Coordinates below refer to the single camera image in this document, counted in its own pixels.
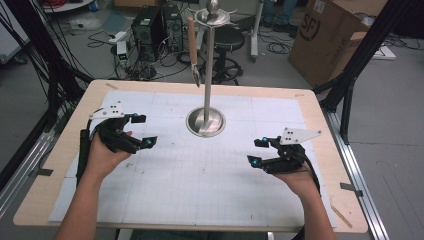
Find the silver weighted base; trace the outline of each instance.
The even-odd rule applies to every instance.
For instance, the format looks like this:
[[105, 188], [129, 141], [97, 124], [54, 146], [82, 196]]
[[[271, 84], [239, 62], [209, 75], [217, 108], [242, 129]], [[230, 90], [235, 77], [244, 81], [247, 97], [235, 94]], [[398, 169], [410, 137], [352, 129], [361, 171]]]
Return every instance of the silver weighted base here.
[[196, 108], [191, 111], [186, 119], [188, 130], [199, 137], [214, 137], [225, 128], [224, 115], [215, 108], [209, 108], [209, 118], [205, 122], [204, 108]]

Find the wooden table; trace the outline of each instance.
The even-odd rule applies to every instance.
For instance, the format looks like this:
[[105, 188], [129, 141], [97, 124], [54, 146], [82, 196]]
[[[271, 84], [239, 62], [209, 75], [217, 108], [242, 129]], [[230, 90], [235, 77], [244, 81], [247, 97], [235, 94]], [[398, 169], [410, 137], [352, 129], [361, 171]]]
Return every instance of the wooden table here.
[[[126, 82], [96, 80], [93, 81], [81, 99], [78, 107], [61, 134], [56, 146], [44, 164], [52, 169], [49, 177], [38, 176], [27, 196], [18, 209], [14, 223], [24, 226], [57, 226], [49, 222], [48, 217], [60, 192], [63, 178], [79, 149], [79, 132], [86, 127], [87, 117], [96, 111], [109, 91], [142, 91], [178, 94], [203, 94], [203, 86], [198, 89], [194, 84]], [[363, 233], [368, 230], [361, 207], [355, 193], [340, 188], [340, 183], [350, 183], [331, 132], [319, 107], [315, 94], [310, 90], [212, 86], [214, 95], [251, 96], [295, 99], [301, 108], [308, 129], [320, 129], [322, 135], [311, 140], [326, 189], [331, 208], [337, 221], [336, 232]], [[166, 226], [140, 226], [135, 224], [99, 224], [99, 227], [119, 228], [166, 228]], [[263, 231], [281, 231], [282, 229], [263, 229]]]

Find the white paper sheet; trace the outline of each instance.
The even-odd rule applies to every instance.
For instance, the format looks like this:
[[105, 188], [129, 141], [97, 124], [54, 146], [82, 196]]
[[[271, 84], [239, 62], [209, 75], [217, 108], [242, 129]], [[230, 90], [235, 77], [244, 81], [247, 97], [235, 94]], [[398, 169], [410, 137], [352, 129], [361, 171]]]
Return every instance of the white paper sheet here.
[[[247, 155], [277, 156], [254, 139], [275, 138], [285, 127], [305, 129], [292, 99], [212, 96], [211, 106], [226, 118], [222, 133], [193, 135], [187, 114], [203, 105], [203, 95], [112, 91], [103, 106], [123, 103], [125, 113], [147, 116], [125, 126], [136, 138], [158, 136], [152, 149], [120, 164], [102, 184], [98, 222], [200, 226], [302, 226], [303, 209], [277, 178], [250, 166]], [[93, 121], [92, 128], [98, 123]], [[302, 143], [320, 179], [330, 221], [335, 220], [310, 142]], [[49, 221], [62, 221], [75, 191], [78, 156], [69, 168]]]

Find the floor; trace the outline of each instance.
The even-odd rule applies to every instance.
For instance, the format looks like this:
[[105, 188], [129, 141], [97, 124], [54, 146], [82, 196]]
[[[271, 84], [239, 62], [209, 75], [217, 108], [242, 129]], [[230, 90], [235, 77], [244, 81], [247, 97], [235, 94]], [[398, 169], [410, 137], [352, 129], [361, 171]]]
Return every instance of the floor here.
[[[78, 10], [72, 14], [81, 14]], [[105, 8], [95, 17], [104, 23], [102, 29], [114, 33], [131, 24], [131, 13]], [[69, 16], [63, 14], [60, 19]], [[261, 28], [261, 34], [287, 39]], [[75, 57], [95, 78], [116, 77], [110, 46], [89, 48], [88, 39], [96, 31], [67, 32], [66, 40]], [[311, 89], [311, 86], [287, 62], [287, 54], [275, 54], [266, 49], [268, 43], [259, 40], [259, 57], [249, 58], [249, 38], [245, 46], [232, 54], [244, 69], [239, 77], [242, 86]], [[416, 46], [415, 40], [405, 40]], [[424, 239], [424, 52], [391, 46], [394, 61], [371, 60], [355, 85], [349, 127], [349, 141], [380, 217], [390, 239]], [[163, 65], [175, 62], [167, 56]], [[191, 69], [181, 63], [172, 67], [155, 64], [158, 79], [166, 82], [192, 82]], [[16, 152], [41, 115], [47, 101], [31, 64], [10, 62], [0, 68], [0, 170]], [[55, 228], [19, 227], [13, 224], [13, 215], [31, 186], [29, 177], [14, 202], [0, 219], [0, 239], [51, 239]], [[113, 239], [114, 231], [99, 229], [96, 239]], [[371, 234], [338, 234], [339, 239], [372, 239]], [[275, 239], [290, 239], [276, 233]]]

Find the computer tower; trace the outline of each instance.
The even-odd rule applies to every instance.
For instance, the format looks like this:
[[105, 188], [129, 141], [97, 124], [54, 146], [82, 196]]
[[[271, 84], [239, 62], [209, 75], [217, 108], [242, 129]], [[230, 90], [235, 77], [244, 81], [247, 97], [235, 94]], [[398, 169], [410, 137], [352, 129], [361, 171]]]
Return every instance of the computer tower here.
[[165, 22], [166, 44], [169, 52], [183, 51], [183, 20], [176, 4], [162, 7]]
[[157, 61], [159, 45], [165, 40], [161, 8], [143, 6], [131, 25], [134, 39], [139, 47], [140, 59]]

